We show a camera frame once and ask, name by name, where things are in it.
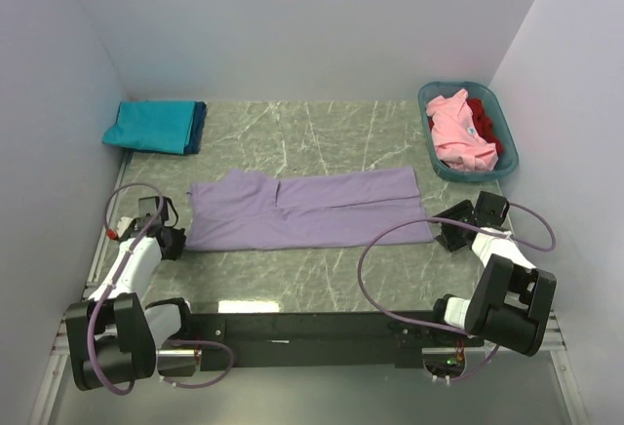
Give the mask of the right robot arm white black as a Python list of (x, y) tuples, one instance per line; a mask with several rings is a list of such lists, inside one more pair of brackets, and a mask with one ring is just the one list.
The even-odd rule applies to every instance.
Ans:
[(436, 241), (449, 252), (470, 249), (484, 271), (471, 298), (447, 294), (436, 301), (427, 325), (436, 344), (449, 346), (464, 330), (528, 357), (540, 349), (557, 279), (528, 261), (503, 229), (510, 208), (506, 198), (483, 191), (476, 203), (464, 200), (438, 214), (474, 227), (443, 223)]

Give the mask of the purple t shirt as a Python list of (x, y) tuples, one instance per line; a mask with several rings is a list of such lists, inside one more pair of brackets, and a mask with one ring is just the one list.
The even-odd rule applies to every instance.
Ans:
[(276, 178), (231, 170), (187, 192), (190, 251), (274, 251), (433, 240), (410, 167)]

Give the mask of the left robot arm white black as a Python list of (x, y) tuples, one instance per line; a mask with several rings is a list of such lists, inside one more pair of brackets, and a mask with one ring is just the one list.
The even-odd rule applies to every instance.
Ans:
[(113, 233), (119, 248), (106, 278), (87, 300), (67, 308), (70, 362), (79, 390), (102, 386), (89, 356), (89, 333), (99, 368), (114, 385), (152, 376), (157, 350), (166, 342), (181, 349), (194, 339), (190, 304), (184, 298), (141, 303), (157, 266), (181, 257), (186, 236), (171, 216), (177, 212), (170, 198), (139, 199), (138, 216), (122, 218)]

